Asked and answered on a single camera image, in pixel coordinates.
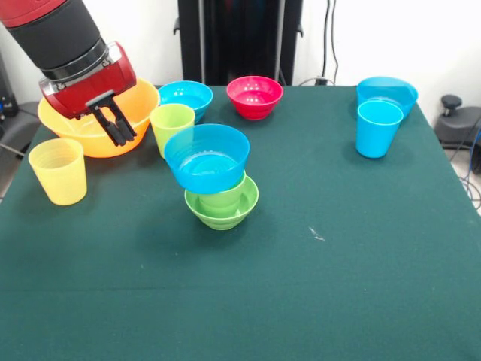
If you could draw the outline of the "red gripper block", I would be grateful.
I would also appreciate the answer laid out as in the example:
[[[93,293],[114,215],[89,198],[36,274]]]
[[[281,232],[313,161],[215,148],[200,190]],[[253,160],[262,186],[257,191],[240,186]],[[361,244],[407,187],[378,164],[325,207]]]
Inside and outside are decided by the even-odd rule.
[[[136,84],[136,75],[123,47],[116,41],[107,45],[100,62],[75,79],[49,80],[39,85],[47,102],[62,116],[73,119],[90,112],[89,106],[105,96],[116,96]],[[106,101],[115,116],[115,124],[107,120],[100,108],[91,111],[115,146],[133,141],[137,135],[113,98]]]

